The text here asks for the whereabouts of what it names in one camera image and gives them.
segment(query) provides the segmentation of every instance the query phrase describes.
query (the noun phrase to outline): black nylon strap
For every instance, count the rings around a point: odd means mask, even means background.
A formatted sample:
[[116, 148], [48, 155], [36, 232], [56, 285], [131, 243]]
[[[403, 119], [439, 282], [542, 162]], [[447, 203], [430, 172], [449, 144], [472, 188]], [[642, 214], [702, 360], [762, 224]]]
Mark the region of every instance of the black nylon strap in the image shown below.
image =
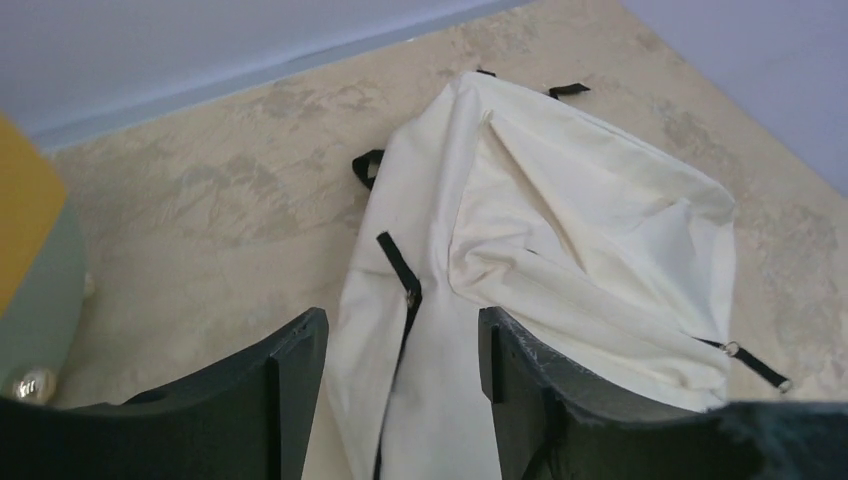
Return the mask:
[[753, 370], [754, 373], [762, 377], [763, 380], [769, 382], [774, 388], [780, 390], [782, 393], [786, 393], [790, 388], [792, 388], [792, 380], [774, 371], [771, 367], [763, 363], [762, 360], [751, 354], [751, 352], [740, 347], [738, 343], [730, 342], [727, 344], [721, 344], [712, 340], [704, 340], [703, 338], [697, 338], [696, 340], [721, 349], [721, 351], [726, 353], [728, 356], [739, 360], [745, 364], [746, 367]]
[[572, 83], [562, 87], [553, 87], [548, 89], [548, 95], [551, 98], [559, 98], [560, 96], [577, 95], [578, 93], [590, 92], [592, 89], [582, 83]]
[[353, 162], [351, 162], [354, 175], [356, 175], [356, 178], [358, 178], [368, 190], [374, 188], [374, 180], [377, 178], [376, 174], [373, 177], [369, 177], [368, 170], [371, 169], [372, 165], [380, 165], [380, 162], [383, 161], [384, 153], [386, 153], [385, 150], [371, 150], [365, 155], [354, 158]]
[[565, 478], [560, 468], [558, 450], [565, 442], [565, 426], [568, 425], [568, 419], [563, 416], [559, 401], [550, 388], [545, 388], [542, 392], [542, 399], [545, 418], [548, 419], [545, 422], [544, 441], [527, 462], [521, 480], [546, 478], [542, 476], [545, 467], [548, 469], [550, 478]]
[[[400, 353], [398, 354], [398, 361], [395, 364], [395, 376], [397, 376], [398, 367], [400, 367], [400, 362], [403, 359], [403, 352], [406, 350], [406, 339], [409, 337], [409, 332], [412, 331], [412, 324], [415, 323], [415, 316], [418, 314], [418, 307], [421, 306], [421, 282], [418, 280], [418, 277], [412, 273], [412, 270], [409, 268], [409, 265], [406, 264], [406, 261], [403, 259], [403, 255], [401, 255], [400, 250], [395, 244], [394, 240], [392, 240], [389, 232], [383, 232], [377, 236], [377, 242], [380, 244], [380, 248], [383, 249], [383, 253], [386, 254], [386, 258], [389, 260], [392, 268], [395, 270], [395, 273], [400, 280], [401, 285], [403, 285], [404, 290], [406, 290], [406, 322], [403, 325], [403, 337], [401, 337], [400, 341]], [[383, 421], [385, 422], [385, 412], [383, 413]], [[383, 429], [380, 428], [380, 440], [377, 443], [377, 456], [374, 461], [374, 480], [380, 480], [380, 471], [383, 467]]]

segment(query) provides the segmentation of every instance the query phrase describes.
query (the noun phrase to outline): textured floor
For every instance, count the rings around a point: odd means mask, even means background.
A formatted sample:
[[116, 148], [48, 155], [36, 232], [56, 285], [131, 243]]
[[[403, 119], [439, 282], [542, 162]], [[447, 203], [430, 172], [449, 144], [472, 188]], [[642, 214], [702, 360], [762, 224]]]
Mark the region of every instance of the textured floor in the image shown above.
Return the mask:
[[[733, 337], [848, 400], [848, 203], [615, 0], [543, 0], [57, 153], [99, 291], [59, 405], [122, 402], [277, 329], [331, 322], [367, 195], [349, 161], [458, 72], [568, 101], [724, 184], [739, 205]], [[735, 398], [775, 398], [744, 369]], [[305, 478], [349, 478], [326, 400]]]

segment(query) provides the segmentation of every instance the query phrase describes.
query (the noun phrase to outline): metal ring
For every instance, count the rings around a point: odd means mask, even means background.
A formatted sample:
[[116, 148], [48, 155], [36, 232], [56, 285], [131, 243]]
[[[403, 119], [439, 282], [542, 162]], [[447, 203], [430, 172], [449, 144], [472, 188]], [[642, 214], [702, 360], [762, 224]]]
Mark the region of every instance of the metal ring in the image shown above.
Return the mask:
[[781, 383], [780, 385], [777, 386], [777, 389], [780, 390], [780, 393], [786, 393], [789, 390], [792, 390], [793, 386], [794, 386], [794, 384], [792, 383], [792, 380], [789, 380], [787, 378], [786, 380], [783, 381], [783, 383]]
[[735, 357], [740, 348], [738, 343], [728, 342], [721, 346], [721, 351], [726, 353], [728, 357]]
[[32, 367], [10, 384], [12, 398], [19, 402], [46, 405], [56, 393], [56, 374], [45, 367]]

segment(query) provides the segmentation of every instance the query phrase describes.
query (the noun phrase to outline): white wall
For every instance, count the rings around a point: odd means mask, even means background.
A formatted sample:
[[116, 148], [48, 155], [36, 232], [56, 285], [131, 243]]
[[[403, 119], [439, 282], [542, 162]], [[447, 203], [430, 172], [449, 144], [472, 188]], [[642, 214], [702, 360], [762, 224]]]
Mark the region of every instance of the white wall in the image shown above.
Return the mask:
[[622, 0], [848, 195], [848, 0]]
[[44, 148], [527, 0], [5, 0], [0, 110]]

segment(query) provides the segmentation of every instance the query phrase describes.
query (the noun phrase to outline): white fabric bag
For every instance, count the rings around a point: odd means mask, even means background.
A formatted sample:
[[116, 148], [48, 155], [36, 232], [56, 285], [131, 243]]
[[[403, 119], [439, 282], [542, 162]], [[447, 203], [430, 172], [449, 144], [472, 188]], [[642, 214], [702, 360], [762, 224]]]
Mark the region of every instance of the white fabric bag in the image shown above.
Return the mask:
[[[382, 480], [500, 478], [477, 357], [492, 305], [623, 388], [722, 405], [729, 358], [696, 338], [728, 340], [733, 209], [612, 125], [490, 76], [454, 80], [391, 138], [330, 338], [354, 478], [375, 478], [378, 445]], [[382, 232], [422, 286], [399, 365], [407, 293]]]

